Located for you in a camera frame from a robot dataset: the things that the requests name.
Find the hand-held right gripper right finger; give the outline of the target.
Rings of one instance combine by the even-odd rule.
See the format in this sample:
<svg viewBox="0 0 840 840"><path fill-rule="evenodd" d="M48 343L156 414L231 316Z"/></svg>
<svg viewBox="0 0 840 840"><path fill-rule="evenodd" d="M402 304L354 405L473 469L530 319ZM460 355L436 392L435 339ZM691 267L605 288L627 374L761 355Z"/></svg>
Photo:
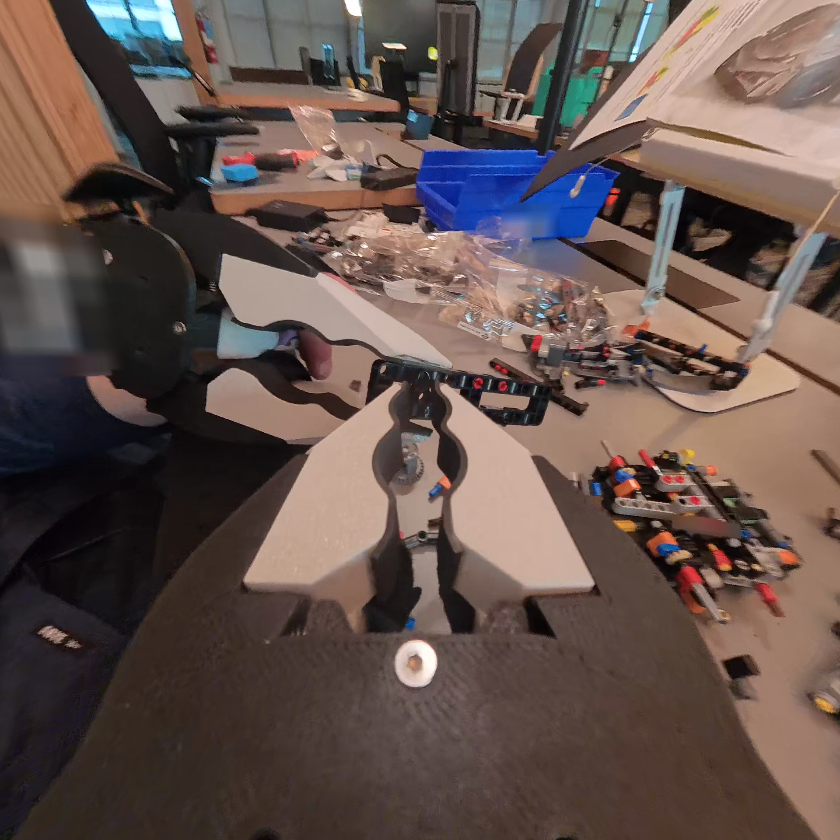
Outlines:
<svg viewBox="0 0 840 840"><path fill-rule="evenodd" d="M493 609L595 593L595 579L529 450L451 385L434 387L437 467L449 489L438 593L453 634Z"/></svg>

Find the black lego frame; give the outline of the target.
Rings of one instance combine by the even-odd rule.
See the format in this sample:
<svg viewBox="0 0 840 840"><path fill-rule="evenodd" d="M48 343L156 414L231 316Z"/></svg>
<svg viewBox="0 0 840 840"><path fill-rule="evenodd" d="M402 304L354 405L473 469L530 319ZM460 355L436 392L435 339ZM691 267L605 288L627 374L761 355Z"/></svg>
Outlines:
<svg viewBox="0 0 840 840"><path fill-rule="evenodd" d="M365 404L392 385L408 385L409 421L436 421L443 418L438 407L437 385L447 385L470 405L500 426L536 427L542 424L550 404L547 385L512 379L496 374L473 374L429 363L406 360L375 360L367 383Z"/></svg>

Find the person's left forearm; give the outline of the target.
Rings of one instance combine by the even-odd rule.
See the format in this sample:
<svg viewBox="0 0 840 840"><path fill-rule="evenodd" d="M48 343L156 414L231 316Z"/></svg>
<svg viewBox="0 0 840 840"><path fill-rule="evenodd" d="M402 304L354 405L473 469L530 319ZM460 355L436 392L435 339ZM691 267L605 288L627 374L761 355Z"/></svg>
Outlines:
<svg viewBox="0 0 840 840"><path fill-rule="evenodd" d="M104 375L86 377L87 388L102 410L125 424L135 427L162 427L167 420L152 412L145 399L116 387Z"/></svg>

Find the long black lego beam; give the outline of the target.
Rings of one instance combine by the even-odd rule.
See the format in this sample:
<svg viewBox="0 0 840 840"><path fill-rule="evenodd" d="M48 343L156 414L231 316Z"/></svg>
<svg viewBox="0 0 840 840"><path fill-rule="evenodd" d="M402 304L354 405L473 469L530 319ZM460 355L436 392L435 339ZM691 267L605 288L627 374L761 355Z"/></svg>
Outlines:
<svg viewBox="0 0 840 840"><path fill-rule="evenodd" d="M520 371L506 362L498 358L492 358L489 362L490 368L496 371L499 375L505 376L509 379L520 382L528 382L536 385L546 385L551 389L551 400L556 405L562 407L564 410L580 417L584 415L589 408L588 402L578 402L570 396L567 396L561 383L545 381L537 374L531 374Z"/></svg>

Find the multicolour lego chassis assembly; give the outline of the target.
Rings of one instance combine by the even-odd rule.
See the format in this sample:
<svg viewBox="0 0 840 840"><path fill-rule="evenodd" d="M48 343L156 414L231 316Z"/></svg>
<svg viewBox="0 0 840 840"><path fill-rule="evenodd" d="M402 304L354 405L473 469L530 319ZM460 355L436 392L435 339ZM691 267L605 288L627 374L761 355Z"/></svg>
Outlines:
<svg viewBox="0 0 840 840"><path fill-rule="evenodd" d="M802 567L802 557L752 494L714 465L696 463L691 449L655 455L640 449L629 461L603 447L606 464L594 467L581 487L635 541L689 612L728 623L719 596L739 590L784 617L774 587Z"/></svg>

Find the clear bags of lego parts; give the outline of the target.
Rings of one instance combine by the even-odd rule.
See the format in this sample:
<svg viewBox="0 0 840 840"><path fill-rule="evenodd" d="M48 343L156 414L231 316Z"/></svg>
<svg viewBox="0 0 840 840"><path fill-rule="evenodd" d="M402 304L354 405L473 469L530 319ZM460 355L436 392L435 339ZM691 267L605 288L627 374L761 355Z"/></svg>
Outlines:
<svg viewBox="0 0 840 840"><path fill-rule="evenodd" d="M349 238L322 260L352 286L436 306L440 321L509 350L535 337L586 349L614 341L596 287L560 269L526 266L519 252L519 242L413 232Z"/></svg>

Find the black curved lego subframe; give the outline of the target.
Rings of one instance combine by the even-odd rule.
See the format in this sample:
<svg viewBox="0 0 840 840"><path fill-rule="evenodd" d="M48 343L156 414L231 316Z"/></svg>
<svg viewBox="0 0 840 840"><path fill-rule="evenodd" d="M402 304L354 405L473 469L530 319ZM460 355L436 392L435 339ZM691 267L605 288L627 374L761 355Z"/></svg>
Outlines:
<svg viewBox="0 0 840 840"><path fill-rule="evenodd" d="M690 346L643 328L633 337L641 345L646 381L659 388L690 394L729 392L751 372L750 363L711 353L705 344Z"/></svg>

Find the lego instruction booklet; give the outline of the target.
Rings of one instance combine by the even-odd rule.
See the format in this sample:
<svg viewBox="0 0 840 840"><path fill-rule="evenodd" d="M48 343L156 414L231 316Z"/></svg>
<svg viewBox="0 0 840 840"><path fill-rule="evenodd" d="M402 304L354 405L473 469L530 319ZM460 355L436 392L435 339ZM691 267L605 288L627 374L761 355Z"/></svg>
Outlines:
<svg viewBox="0 0 840 840"><path fill-rule="evenodd" d="M709 134L838 187L838 2L690 2L534 178L536 195L652 129Z"/></svg>

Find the person's left hand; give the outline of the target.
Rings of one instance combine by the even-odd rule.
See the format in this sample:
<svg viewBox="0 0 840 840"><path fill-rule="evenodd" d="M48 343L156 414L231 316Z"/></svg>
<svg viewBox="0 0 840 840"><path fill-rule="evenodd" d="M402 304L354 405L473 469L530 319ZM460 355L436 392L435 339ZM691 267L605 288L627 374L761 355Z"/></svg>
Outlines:
<svg viewBox="0 0 840 840"><path fill-rule="evenodd" d="M332 347L318 335L298 332L298 354L310 376L316 381L327 380L333 370Z"/></svg>

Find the black power adapter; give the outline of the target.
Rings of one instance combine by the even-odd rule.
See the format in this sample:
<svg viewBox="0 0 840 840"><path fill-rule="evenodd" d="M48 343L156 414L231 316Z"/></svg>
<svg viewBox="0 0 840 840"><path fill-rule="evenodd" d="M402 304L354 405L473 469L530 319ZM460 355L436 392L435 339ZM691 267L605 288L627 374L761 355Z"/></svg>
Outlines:
<svg viewBox="0 0 840 840"><path fill-rule="evenodd" d="M392 167L386 169L368 168L360 177L362 189L370 192L390 192L417 183L418 170L411 167Z"/></svg>
<svg viewBox="0 0 840 840"><path fill-rule="evenodd" d="M245 216L253 218L263 228L291 233L308 233L331 221L319 206L281 200L250 208Z"/></svg>

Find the black office chair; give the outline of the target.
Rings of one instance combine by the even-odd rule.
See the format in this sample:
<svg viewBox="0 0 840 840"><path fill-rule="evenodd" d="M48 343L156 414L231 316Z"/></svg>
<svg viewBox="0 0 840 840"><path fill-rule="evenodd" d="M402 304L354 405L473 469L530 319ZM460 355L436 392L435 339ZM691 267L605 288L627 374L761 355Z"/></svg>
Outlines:
<svg viewBox="0 0 840 840"><path fill-rule="evenodd" d="M245 111L218 105L185 107L178 112L193 120L164 123L88 4L50 5L72 55L128 139L141 170L173 191L169 207L213 213L211 174L217 141L258 133Z"/></svg>

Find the person's dark blue trousers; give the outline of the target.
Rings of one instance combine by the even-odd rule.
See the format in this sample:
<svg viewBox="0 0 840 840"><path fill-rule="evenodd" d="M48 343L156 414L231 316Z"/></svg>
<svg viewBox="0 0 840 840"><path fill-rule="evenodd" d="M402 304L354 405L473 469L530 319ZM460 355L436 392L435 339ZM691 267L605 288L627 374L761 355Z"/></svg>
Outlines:
<svg viewBox="0 0 840 840"><path fill-rule="evenodd" d="M12 838L186 558L301 447L106 413L86 379L2 379L1 824Z"/></svg>

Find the white book stand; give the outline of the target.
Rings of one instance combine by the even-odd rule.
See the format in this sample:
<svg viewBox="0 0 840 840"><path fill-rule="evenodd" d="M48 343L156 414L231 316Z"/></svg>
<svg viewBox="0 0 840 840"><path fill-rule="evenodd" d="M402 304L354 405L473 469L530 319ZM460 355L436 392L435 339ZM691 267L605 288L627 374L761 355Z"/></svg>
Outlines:
<svg viewBox="0 0 840 840"><path fill-rule="evenodd" d="M616 131L612 156L631 154L634 168L664 182L660 215L644 297L639 311L649 326L665 299L668 261L676 236L679 210L687 188L748 207L805 231L794 245L776 290L769 292L747 342L733 356L749 367L743 383L712 391L711 378L685 373L647 374L649 384L673 403L690 411L722 413L793 392L798 374L769 357L769 347L826 236L838 236L838 167L762 150L709 133L666 128L647 120Z"/></svg>

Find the black cabinet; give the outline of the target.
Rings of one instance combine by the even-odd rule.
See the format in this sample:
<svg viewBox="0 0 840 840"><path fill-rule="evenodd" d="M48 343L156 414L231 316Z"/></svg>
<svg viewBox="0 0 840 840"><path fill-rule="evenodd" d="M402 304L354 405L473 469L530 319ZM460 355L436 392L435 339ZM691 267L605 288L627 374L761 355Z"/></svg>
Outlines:
<svg viewBox="0 0 840 840"><path fill-rule="evenodd" d="M476 101L480 9L475 2L436 2L437 111L471 118Z"/></svg>

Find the black metal pole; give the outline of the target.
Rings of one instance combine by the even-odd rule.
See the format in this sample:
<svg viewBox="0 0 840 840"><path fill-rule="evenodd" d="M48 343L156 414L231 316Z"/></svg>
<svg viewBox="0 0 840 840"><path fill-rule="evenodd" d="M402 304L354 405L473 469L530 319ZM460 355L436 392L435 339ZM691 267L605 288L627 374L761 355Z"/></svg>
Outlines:
<svg viewBox="0 0 840 840"><path fill-rule="evenodd" d="M574 59L581 39L588 7L587 1L569 1L560 41L553 63L549 92L539 124L537 148L546 154L554 147L566 92L574 68Z"/></svg>

